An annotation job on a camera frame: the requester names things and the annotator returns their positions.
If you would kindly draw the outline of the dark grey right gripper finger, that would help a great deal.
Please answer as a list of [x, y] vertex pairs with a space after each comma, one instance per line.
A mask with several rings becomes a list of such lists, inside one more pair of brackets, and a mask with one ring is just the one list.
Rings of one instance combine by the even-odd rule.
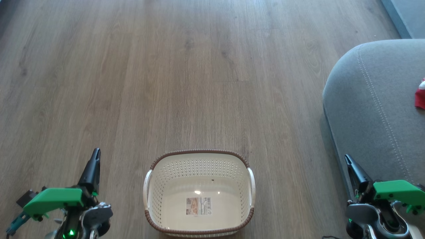
[[345, 162], [349, 173], [349, 180], [352, 186], [352, 192], [355, 194], [355, 190], [358, 189], [359, 185], [363, 180], [363, 173], [361, 172], [360, 166], [357, 162], [349, 155], [345, 154]]
[[372, 182], [372, 179], [369, 177], [369, 175], [364, 171], [364, 169], [360, 166], [361, 172], [363, 173], [363, 180], [362, 183], [359, 185], [358, 190], [361, 192], [365, 191], [367, 189], [367, 186], [370, 182]]

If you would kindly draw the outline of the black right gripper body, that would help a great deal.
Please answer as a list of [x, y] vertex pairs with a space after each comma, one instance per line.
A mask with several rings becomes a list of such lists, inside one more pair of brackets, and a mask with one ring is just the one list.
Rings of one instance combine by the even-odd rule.
[[361, 192], [358, 189], [355, 189], [355, 203], [361, 203], [361, 204], [371, 204], [375, 200], [375, 189], [369, 189]]

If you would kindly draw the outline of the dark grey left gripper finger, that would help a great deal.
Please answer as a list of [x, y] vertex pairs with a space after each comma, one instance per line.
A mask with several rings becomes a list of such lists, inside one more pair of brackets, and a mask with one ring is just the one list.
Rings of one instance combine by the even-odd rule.
[[89, 160], [91, 167], [89, 181], [92, 186], [92, 194], [94, 193], [96, 196], [99, 195], [100, 188], [100, 157], [100, 148], [95, 148]]
[[89, 179], [91, 177], [90, 176], [91, 166], [90, 166], [89, 160], [88, 160], [88, 162], [87, 162], [87, 164], [86, 164], [86, 166], [85, 166], [85, 168], [83, 170], [83, 173], [82, 173], [82, 175], [81, 175], [81, 177], [79, 179], [78, 185], [81, 186], [81, 187], [86, 187], [86, 189], [88, 190], [88, 192], [90, 194], [92, 194], [92, 186], [91, 186], [90, 181], [89, 181]]

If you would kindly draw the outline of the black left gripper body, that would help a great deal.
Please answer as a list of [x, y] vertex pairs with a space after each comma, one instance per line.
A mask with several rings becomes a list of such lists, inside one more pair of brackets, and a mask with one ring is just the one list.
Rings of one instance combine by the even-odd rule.
[[99, 204], [99, 201], [95, 196], [82, 194], [82, 202], [84, 208], [96, 207]]

